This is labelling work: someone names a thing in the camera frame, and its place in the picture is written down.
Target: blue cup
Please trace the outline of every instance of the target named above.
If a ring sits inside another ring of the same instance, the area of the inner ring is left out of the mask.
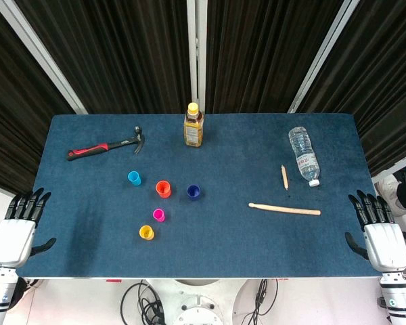
[[[138,172],[136,171],[131,171],[128,174],[128,179],[134,186],[138,186],[141,184],[140,174],[138,174]]]
[[[190,185],[187,189],[188,197],[191,201],[196,201],[200,198],[200,188],[197,185]]]

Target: yellow bottle cap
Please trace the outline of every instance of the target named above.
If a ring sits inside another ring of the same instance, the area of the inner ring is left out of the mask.
[[[154,230],[149,225],[144,225],[143,227],[141,227],[139,233],[140,237],[146,240],[152,240],[155,236]]]
[[[189,103],[188,105],[188,113],[191,115],[196,115],[198,113],[198,105],[197,103]]]

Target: plastic cup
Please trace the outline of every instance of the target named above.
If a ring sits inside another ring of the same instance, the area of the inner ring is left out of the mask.
[[[171,195],[170,183],[168,181],[159,181],[155,189],[162,198],[168,198]]]
[[[138,174],[138,172],[136,171],[131,171],[128,174],[128,179],[134,186],[138,186],[141,184],[140,174]]]
[[[155,219],[157,222],[164,222],[164,220],[165,220],[164,210],[162,210],[162,209],[156,209],[156,210],[154,211],[153,216],[154,216],[154,219]]]
[[[190,185],[187,189],[188,197],[191,201],[196,201],[200,198],[200,188],[197,185]]]
[[[149,225],[144,225],[140,228],[140,237],[145,240],[152,240],[155,237],[155,232]]]

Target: bottle label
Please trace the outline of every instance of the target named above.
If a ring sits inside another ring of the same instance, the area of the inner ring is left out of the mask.
[[[315,154],[301,154],[297,159],[298,168],[301,170],[303,167],[311,165],[317,165],[317,159]]]
[[[198,143],[198,129],[196,127],[185,127],[187,133],[187,141]]]

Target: light blue cup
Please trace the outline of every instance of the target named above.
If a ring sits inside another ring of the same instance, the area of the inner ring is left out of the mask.
[[[138,186],[141,184],[140,174],[138,174],[138,172],[136,171],[131,171],[128,174],[128,179],[134,186]]]

